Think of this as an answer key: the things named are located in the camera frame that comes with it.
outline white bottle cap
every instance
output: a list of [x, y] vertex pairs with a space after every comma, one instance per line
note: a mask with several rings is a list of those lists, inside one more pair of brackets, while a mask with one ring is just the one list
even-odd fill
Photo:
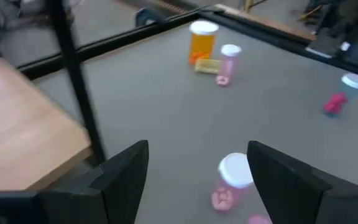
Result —
[[349, 49], [349, 47], [351, 47], [351, 45], [348, 42], [343, 42], [341, 45], [341, 50], [342, 51], [347, 51]]
[[358, 89], [358, 75], [348, 73], [342, 76], [342, 82], [346, 85]]
[[240, 52], [241, 52], [241, 47], [234, 44], [225, 44], [221, 48], [221, 53], [230, 57], [235, 57], [239, 55]]
[[212, 35], [218, 29], [218, 25], [208, 21], [196, 21], [190, 25], [190, 31], [198, 35]]
[[227, 155], [220, 163], [221, 177], [232, 187], [243, 189], [254, 182], [247, 155], [235, 152]]

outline floor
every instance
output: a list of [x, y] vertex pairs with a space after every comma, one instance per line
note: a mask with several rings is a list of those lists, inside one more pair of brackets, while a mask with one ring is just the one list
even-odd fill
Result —
[[[73, 9], [77, 45], [133, 29], [135, 10], [112, 0], [85, 0]], [[27, 26], [1, 34], [0, 51], [18, 66], [58, 52], [50, 29]]]
[[[231, 7], [239, 5], [238, 0], [192, 1], [200, 5], [216, 3]], [[253, 7], [251, 13], [309, 32], [310, 28], [296, 20], [307, 2], [308, 0], [268, 0]], [[135, 10], [114, 0], [83, 0], [73, 12], [78, 45], [134, 28]], [[28, 26], [2, 33], [0, 51], [8, 62], [18, 66], [57, 53], [58, 47], [50, 29]]]

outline pill bottle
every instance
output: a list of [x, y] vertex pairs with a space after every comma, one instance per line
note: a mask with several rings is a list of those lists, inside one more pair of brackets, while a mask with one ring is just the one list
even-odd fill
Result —
[[218, 25], [208, 21], [195, 21], [190, 25], [190, 64], [194, 65], [198, 58], [210, 58], [218, 29]]
[[212, 206], [218, 211], [229, 211], [244, 191], [254, 183], [247, 155], [232, 153], [219, 163], [219, 177], [215, 191], [211, 195]]
[[230, 84], [233, 73], [236, 71], [237, 59], [241, 53], [241, 48], [234, 44], [226, 44], [222, 46], [221, 53], [221, 65], [215, 82], [219, 86], [227, 86]]

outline wooden surface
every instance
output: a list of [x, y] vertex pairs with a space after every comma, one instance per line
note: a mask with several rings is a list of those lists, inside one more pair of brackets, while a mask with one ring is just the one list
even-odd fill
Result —
[[269, 19], [265, 19], [265, 18], [262, 18], [262, 17], [259, 17], [259, 16], [248, 14], [248, 13], [239, 11], [237, 9], [231, 8], [229, 6], [225, 6], [223, 4], [217, 4], [215, 6], [221, 8], [221, 9], [225, 9], [227, 13], [244, 17], [246, 19], [249, 19], [250, 21], [258, 22], [258, 23], [261, 23], [263, 25], [266, 25], [266, 26], [269, 26], [269, 27], [272, 27], [272, 28], [276, 28], [278, 30], [282, 30], [282, 31], [290, 33], [290, 34], [297, 35], [299, 37], [303, 37], [303, 38], [308, 39], [308, 40], [316, 40], [315, 35], [307, 33], [307, 32], [305, 32], [303, 30], [294, 29], [294, 28], [288, 27], [288, 26], [286, 26], [284, 24], [281, 24], [279, 22], [271, 21]]
[[0, 59], [0, 190], [42, 189], [91, 154], [86, 130]]

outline black bar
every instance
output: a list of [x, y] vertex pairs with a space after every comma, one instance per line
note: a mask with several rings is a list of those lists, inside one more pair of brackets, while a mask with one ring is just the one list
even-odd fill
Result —
[[74, 40], [70, 31], [70, 25], [67, 21], [66, 12], [63, 8], [62, 0], [48, 0], [46, 1], [46, 5], [49, 11], [50, 21], [62, 50], [62, 62], [67, 66], [70, 81], [73, 85], [75, 96], [84, 119], [85, 128], [88, 130], [89, 138], [92, 143], [93, 155], [98, 163], [101, 164], [106, 160], [106, 156], [104, 155], [98, 129], [93, 117], [91, 102], [86, 91], [80, 61], [76, 56]]
[[[187, 14], [177, 15], [169, 18], [164, 24], [149, 24], [127, 32], [123, 32], [112, 37], [107, 37], [89, 44], [85, 44], [77, 49], [77, 57], [81, 62], [105, 54], [120, 47], [132, 44], [139, 40], [176, 28], [199, 18], [197, 11]], [[57, 72], [64, 68], [61, 54], [54, 54], [49, 57], [41, 58], [34, 62], [20, 65], [17, 69], [28, 79], [34, 80], [52, 72]]]

